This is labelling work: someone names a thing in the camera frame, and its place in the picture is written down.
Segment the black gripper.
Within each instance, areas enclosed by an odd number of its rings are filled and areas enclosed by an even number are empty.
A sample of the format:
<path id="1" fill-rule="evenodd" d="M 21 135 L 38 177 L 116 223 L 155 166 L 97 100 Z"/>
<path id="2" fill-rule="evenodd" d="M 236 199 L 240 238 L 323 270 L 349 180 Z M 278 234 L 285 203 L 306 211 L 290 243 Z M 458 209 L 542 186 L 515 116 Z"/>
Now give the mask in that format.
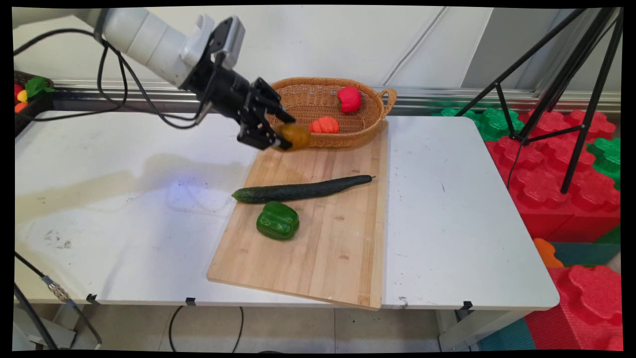
<path id="1" fill-rule="evenodd" d="M 250 113 L 250 98 L 266 108 L 284 124 L 295 124 L 295 118 L 287 112 L 281 97 L 264 79 L 258 77 L 249 82 L 233 70 L 228 70 L 211 60 L 200 61 L 181 85 L 182 90 L 196 95 L 200 102 L 194 123 L 199 125 L 209 109 L 231 118 L 240 124 L 239 143 L 255 149 L 291 150 L 291 141 L 284 138 L 282 130 L 273 129 L 267 120 L 257 120 Z"/>

